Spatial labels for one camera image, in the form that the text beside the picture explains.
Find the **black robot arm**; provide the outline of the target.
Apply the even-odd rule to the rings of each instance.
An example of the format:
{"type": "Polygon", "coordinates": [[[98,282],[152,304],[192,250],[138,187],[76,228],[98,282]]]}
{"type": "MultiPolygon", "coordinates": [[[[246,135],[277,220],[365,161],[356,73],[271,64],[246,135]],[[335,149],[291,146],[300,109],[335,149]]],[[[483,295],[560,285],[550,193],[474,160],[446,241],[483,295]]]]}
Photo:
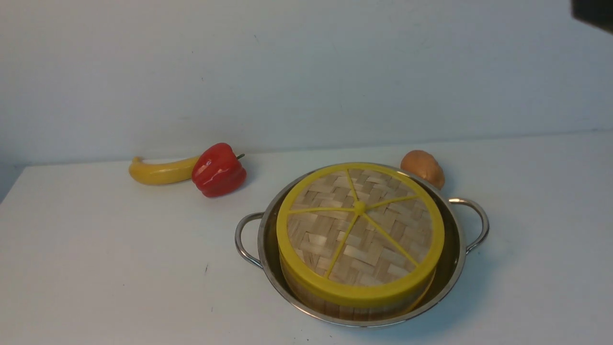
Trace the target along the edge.
{"type": "Polygon", "coordinates": [[[571,0],[573,18],[613,33],[613,0],[571,0]]]}

